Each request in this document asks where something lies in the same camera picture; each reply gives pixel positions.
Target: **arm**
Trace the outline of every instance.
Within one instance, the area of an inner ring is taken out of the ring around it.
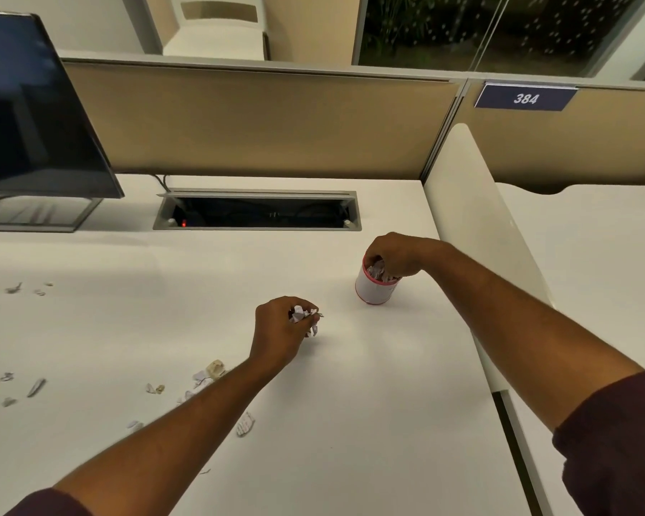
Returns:
[[[371,244],[364,265],[380,257],[391,275],[424,269],[437,281],[492,362],[550,429],[595,391],[642,371],[573,320],[450,244],[390,233]]]
[[[194,398],[113,445],[55,485],[93,516],[166,516],[251,400],[287,365],[319,316],[289,321],[282,297],[258,306],[249,358]]]

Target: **dark shirt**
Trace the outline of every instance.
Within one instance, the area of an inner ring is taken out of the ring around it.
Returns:
[[[585,516],[645,515],[645,372],[586,399],[554,433],[563,480]],[[6,516],[91,516],[54,489],[27,496]]]

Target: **cylindrical container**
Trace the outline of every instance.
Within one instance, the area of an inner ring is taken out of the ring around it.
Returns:
[[[361,263],[361,270],[356,277],[356,294],[363,302],[373,305],[384,304],[389,300],[401,277],[394,281],[382,282],[373,278]]]

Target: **person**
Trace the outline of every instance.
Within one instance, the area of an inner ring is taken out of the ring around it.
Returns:
[[[421,270],[442,288],[492,362],[554,432],[564,482],[586,516],[645,515],[645,370],[566,316],[436,239],[378,237],[364,265]],[[296,356],[317,315],[297,297],[256,309],[249,357],[194,398],[26,497],[9,516],[166,516],[249,402]]]

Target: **monitor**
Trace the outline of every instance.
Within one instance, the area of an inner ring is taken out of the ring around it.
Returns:
[[[33,14],[0,13],[0,195],[124,196]]]

